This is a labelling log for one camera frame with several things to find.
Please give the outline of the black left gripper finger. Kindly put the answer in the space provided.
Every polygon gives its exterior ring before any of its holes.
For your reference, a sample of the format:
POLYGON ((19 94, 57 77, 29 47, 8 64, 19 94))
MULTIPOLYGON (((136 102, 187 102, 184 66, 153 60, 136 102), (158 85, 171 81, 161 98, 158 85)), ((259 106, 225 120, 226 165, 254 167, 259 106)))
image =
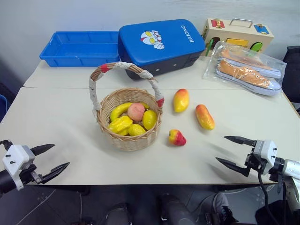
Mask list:
POLYGON ((58 175, 60 175, 70 164, 70 162, 61 164, 55 168, 53 168, 47 175, 42 176, 42 184, 46 184, 47 182, 51 181, 58 175))
POLYGON ((31 148, 31 151, 35 156, 38 156, 42 153, 45 153, 46 151, 48 151, 50 148, 54 146, 55 146, 54 144, 44 144, 44 145, 31 148))

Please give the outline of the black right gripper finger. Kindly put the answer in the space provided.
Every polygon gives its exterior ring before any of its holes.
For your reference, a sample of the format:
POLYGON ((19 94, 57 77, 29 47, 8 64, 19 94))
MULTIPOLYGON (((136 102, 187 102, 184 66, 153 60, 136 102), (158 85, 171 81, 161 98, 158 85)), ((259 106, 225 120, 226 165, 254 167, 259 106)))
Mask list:
POLYGON ((231 162, 231 161, 226 160, 226 159, 222 159, 222 158, 218 158, 218 157, 215 157, 215 159, 218 162, 220 162, 221 164, 223 164, 224 166, 226 166, 227 168, 229 168, 233 171, 236 171, 236 172, 242 174, 245 177, 248 177, 249 168, 237 166, 234 162, 231 162))
POLYGON ((238 144, 245 144, 252 147, 256 145, 256 140, 250 140, 241 136, 229 135, 229 136, 224 136, 224 138, 238 144))

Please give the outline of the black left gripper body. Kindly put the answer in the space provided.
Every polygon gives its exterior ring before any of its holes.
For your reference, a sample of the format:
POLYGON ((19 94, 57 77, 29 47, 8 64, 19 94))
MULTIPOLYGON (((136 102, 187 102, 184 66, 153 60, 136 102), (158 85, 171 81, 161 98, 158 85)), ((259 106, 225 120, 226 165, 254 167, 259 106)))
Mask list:
POLYGON ((20 179, 22 184, 28 184, 30 182, 36 182, 37 184, 42 183, 43 177, 35 172, 36 166, 31 164, 28 169, 22 170, 20 173, 20 179))

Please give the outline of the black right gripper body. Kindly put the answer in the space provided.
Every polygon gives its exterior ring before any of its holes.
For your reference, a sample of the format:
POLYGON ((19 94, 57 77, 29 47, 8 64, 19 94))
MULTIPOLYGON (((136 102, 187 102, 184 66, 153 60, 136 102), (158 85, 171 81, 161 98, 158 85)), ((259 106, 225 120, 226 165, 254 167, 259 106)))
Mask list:
POLYGON ((250 154, 247 155, 245 166, 257 171, 261 175, 266 175, 270 170, 269 147, 252 147, 250 154))

